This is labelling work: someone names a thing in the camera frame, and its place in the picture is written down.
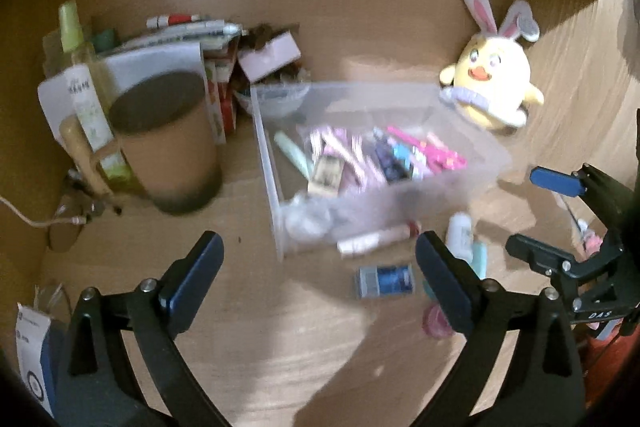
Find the peach pink tube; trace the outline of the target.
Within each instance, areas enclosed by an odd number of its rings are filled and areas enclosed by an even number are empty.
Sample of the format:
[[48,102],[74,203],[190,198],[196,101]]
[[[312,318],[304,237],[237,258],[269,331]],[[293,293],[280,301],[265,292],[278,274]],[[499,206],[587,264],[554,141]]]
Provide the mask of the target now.
[[439,139],[439,137],[434,132],[427,133],[426,142],[430,144],[432,147],[436,147],[436,148],[439,148],[439,150],[443,150],[446,153],[451,153],[456,155],[456,152],[454,152],[453,150],[450,150],[450,148],[444,142],[442,142],[442,140]]

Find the small gold patterned box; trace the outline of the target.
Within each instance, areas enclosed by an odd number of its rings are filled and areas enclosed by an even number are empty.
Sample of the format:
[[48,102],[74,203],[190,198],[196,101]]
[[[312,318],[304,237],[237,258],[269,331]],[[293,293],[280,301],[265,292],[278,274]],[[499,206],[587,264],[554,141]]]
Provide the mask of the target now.
[[308,193],[321,197],[336,197],[340,194],[345,161],[332,155],[321,155],[314,164],[308,182]]

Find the white blue paper bag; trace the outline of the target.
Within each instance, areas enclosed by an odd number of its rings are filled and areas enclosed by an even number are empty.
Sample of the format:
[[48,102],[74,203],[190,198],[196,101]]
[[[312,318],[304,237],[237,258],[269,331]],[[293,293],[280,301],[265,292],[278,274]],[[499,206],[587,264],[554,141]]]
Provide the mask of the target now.
[[21,379],[32,397],[54,416],[58,365],[65,325],[51,315],[17,305],[15,343]]

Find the white green-label bottle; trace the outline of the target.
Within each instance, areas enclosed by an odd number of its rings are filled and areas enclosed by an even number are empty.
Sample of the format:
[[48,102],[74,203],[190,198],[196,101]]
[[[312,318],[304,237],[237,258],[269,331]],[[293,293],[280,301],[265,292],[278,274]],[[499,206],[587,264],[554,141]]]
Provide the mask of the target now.
[[445,244],[455,258],[473,261],[473,221],[466,212],[456,212],[449,219]]

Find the pink round compact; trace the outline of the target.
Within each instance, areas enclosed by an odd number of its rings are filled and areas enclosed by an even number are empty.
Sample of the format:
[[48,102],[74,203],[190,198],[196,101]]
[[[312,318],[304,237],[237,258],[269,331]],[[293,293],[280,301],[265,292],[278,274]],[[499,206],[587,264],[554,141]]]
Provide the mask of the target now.
[[432,303],[424,311],[422,329],[427,336],[436,339],[445,339],[454,335],[454,330],[438,303]]

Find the magenta pink scissors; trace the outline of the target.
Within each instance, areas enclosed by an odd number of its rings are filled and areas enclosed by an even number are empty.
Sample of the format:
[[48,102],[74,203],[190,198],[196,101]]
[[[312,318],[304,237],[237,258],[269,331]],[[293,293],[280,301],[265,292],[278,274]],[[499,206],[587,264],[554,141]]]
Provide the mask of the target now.
[[443,150],[439,150],[439,148],[432,147],[426,142],[426,139],[419,140],[393,126],[387,126],[386,131],[392,138],[405,142],[417,150],[420,150],[420,152],[426,156],[427,165],[434,173],[463,170],[468,167],[468,161],[457,152],[456,155],[446,153]]

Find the yellow chick plush toy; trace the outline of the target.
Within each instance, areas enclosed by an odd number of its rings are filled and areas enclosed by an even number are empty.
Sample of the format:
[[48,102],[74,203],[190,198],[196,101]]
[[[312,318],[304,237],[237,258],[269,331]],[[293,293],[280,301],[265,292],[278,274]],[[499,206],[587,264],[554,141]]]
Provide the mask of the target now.
[[439,73],[440,98],[487,130],[521,129],[526,104],[544,104],[532,83],[529,60],[519,38],[540,37],[532,8],[515,0],[498,25],[489,0],[463,0],[480,31],[471,37],[457,62]]

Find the red white small tube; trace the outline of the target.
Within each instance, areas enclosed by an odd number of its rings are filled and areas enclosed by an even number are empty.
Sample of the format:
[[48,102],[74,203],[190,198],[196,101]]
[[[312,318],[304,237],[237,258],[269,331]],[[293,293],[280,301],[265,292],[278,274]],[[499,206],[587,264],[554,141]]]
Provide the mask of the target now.
[[390,246],[396,243],[413,239],[422,231],[421,223],[410,221],[404,225],[394,225],[393,227],[359,235],[352,239],[336,244],[337,251],[342,257],[357,257],[369,254],[371,251]]

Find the dark purple spray bottle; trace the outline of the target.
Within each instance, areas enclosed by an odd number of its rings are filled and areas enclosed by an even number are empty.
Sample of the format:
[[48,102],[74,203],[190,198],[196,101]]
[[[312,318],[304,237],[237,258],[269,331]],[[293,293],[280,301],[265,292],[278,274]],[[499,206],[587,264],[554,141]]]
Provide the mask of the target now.
[[375,141],[374,153],[388,183],[395,183],[409,178],[405,167],[394,156],[390,144],[383,141]]

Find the blue white small box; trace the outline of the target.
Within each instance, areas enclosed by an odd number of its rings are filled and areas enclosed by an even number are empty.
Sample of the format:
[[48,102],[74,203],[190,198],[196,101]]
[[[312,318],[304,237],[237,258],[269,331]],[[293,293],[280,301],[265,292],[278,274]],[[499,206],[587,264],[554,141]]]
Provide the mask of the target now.
[[368,265],[355,274],[355,287],[360,299],[411,295],[414,277],[411,265]]

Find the clear plastic storage bin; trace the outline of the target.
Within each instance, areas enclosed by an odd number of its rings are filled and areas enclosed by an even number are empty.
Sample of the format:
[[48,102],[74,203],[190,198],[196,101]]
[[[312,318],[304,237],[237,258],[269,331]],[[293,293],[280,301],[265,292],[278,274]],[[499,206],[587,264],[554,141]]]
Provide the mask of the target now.
[[[344,239],[410,221],[424,222],[450,208],[466,205],[494,185],[511,165],[508,151],[489,132],[466,119],[440,98],[431,83],[313,82],[299,110],[284,118],[262,118],[254,107],[254,125],[271,210],[272,233],[280,258],[335,245]],[[390,144],[387,126],[419,140],[434,132],[468,167],[422,180],[388,183],[374,153],[374,142]],[[283,131],[313,164],[321,155],[345,161],[340,194],[308,193],[308,182],[273,141]],[[303,244],[284,227],[292,205],[328,208],[333,227],[323,241]]]

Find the white ointment tube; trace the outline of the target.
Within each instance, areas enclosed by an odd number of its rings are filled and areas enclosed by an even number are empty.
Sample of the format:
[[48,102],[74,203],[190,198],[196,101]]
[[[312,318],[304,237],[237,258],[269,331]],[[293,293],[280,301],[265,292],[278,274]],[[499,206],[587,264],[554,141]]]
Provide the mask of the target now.
[[277,131],[273,135],[273,141],[286,159],[309,181],[314,171],[314,164],[303,150],[283,131]]

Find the brown cylindrical container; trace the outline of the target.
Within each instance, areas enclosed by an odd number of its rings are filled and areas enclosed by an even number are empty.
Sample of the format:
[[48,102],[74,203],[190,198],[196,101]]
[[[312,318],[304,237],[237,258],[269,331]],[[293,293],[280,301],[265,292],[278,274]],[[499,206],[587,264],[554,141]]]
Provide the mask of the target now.
[[175,70],[146,78],[116,98],[108,120],[158,210],[186,215],[217,195],[222,174],[201,75]]

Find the white bowl with jars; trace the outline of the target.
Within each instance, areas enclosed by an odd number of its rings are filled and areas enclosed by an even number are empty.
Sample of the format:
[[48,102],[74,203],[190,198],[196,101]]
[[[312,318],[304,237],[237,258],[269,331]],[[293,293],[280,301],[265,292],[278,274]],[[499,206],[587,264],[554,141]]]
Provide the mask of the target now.
[[310,87],[308,84],[270,84],[255,86],[257,103],[253,104],[250,91],[233,93],[239,106],[250,116],[254,116],[254,107],[259,109],[262,118],[284,118],[299,110],[303,105]]

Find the green cap spray bottle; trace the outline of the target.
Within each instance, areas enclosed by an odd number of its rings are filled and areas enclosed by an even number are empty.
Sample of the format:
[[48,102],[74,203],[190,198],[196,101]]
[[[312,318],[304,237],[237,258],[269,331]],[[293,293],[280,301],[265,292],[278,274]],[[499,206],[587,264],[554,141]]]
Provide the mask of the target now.
[[60,5],[58,23],[63,56],[68,64],[64,70],[67,90],[91,152],[96,153],[114,140],[105,114],[106,79],[100,71],[96,51],[85,36],[75,0]]

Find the small pink white box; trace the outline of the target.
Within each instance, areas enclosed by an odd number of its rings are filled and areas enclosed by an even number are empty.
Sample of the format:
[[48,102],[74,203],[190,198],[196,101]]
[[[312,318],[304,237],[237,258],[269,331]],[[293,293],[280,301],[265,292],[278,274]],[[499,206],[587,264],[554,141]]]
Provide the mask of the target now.
[[265,79],[302,57],[293,35],[287,31],[267,41],[260,50],[240,51],[238,62],[250,83]]

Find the red white marker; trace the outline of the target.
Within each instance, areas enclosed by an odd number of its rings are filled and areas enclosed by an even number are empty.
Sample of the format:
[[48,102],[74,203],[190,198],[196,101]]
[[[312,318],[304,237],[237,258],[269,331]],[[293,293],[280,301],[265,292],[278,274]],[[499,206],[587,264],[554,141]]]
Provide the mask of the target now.
[[148,29],[163,29],[170,26],[184,25],[199,22],[201,15],[193,14],[168,14],[157,15],[146,20],[145,26]]

